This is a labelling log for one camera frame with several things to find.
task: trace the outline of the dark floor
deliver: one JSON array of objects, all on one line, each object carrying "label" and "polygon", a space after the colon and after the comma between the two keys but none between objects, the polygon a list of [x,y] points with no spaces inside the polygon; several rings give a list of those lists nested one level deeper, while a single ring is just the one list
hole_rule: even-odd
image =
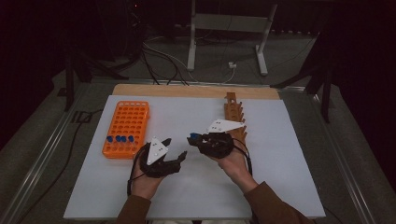
[{"label": "dark floor", "polygon": [[[228,68],[228,62],[236,62],[233,78],[227,82],[228,84],[267,86],[297,74],[315,39],[304,35],[270,35],[264,49],[270,71],[267,77],[259,75],[255,59],[253,47],[259,41],[259,37],[250,36],[235,43],[230,41],[228,44],[224,42],[225,44],[199,46],[195,71],[190,74],[181,63],[176,60],[175,63],[190,84],[197,80],[200,84],[220,85],[233,74]],[[178,58],[184,64],[187,63],[187,37],[178,37],[173,42],[153,36],[146,44],[150,48]],[[167,61],[150,55],[148,61],[153,70],[160,75],[171,77],[174,74],[173,65]],[[141,62],[122,71],[121,74],[130,78],[126,83],[152,83],[147,67]],[[106,97],[111,94],[114,86],[120,83],[99,74],[91,84],[79,84],[75,107],[69,113],[64,113],[65,99],[57,96],[57,91],[64,86],[64,73],[59,74],[53,81],[55,90],[0,152],[0,179],[3,180],[0,184],[0,211],[3,218],[5,214],[9,214],[8,208],[18,207],[17,213],[26,212],[62,170],[78,127],[77,123],[70,122],[74,112],[103,108]],[[301,91],[302,88],[298,88],[303,87],[306,82],[307,79],[296,82],[293,84],[295,88],[288,88],[279,94],[290,112],[290,119],[317,185],[319,197],[326,209],[327,216],[317,219],[317,223],[396,223],[395,193],[380,171],[339,91],[332,87],[329,111],[331,123],[326,124],[318,114],[317,98],[306,95]],[[99,118],[100,114],[96,114],[90,123],[80,127],[70,163],[64,173],[22,223],[105,223],[103,220],[63,219],[64,210]],[[59,141],[49,141],[54,130],[60,128],[57,124],[62,120],[67,123],[61,127],[64,131],[57,138]],[[35,178],[36,185],[33,191],[26,194],[24,199],[27,203],[19,206],[13,203],[14,205],[10,206],[35,159],[43,148],[48,148],[47,143],[53,143],[53,152],[49,154],[50,160],[43,172],[38,173]]]}]

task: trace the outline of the brown sleeve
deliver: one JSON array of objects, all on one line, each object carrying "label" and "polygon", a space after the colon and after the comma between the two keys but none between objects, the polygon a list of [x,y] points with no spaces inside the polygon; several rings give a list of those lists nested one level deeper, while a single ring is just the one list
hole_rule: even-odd
[{"label": "brown sleeve", "polygon": [[282,202],[265,182],[247,192],[245,198],[260,223],[314,223],[290,205]]},{"label": "brown sleeve", "polygon": [[139,196],[131,195],[122,207],[117,224],[145,224],[146,215],[149,211],[151,201]]}]

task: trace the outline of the person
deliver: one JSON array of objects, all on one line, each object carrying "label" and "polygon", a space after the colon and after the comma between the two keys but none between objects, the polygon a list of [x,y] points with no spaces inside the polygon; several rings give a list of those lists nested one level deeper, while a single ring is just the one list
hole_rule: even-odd
[{"label": "person", "polygon": [[[244,148],[239,142],[234,141],[234,143]],[[249,173],[245,156],[240,151],[233,150],[223,159],[210,159],[216,161],[225,174],[241,189],[259,223],[314,223],[287,203],[282,202],[265,182],[258,184]],[[139,169],[139,162],[136,163],[134,172],[134,176],[143,174]],[[150,200],[163,179],[164,177],[151,178],[145,175],[137,178],[132,184],[132,194],[122,207],[116,223],[145,224]]]}]

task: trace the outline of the person's right hand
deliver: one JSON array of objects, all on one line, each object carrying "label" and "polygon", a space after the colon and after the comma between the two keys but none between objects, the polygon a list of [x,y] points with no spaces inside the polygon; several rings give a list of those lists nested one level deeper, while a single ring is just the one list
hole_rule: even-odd
[{"label": "person's right hand", "polygon": [[[245,150],[245,147],[236,140],[233,143]],[[245,162],[245,156],[237,149],[234,149],[230,155],[223,159],[211,158],[216,161],[221,169],[224,170],[225,174],[231,178],[231,180],[246,193],[255,189],[258,183],[253,179],[251,174],[248,172],[248,168]]]}]

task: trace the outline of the person's left hand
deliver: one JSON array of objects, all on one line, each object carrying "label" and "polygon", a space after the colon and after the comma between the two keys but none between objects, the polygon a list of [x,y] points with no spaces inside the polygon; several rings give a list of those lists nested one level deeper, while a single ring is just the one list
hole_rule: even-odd
[{"label": "person's left hand", "polygon": [[132,194],[151,200],[165,176],[153,178],[143,175],[143,172],[140,170],[140,158],[137,161],[134,160],[134,162],[136,162],[136,167],[134,168],[133,178],[136,178],[140,175],[142,176],[138,177],[132,182]]}]

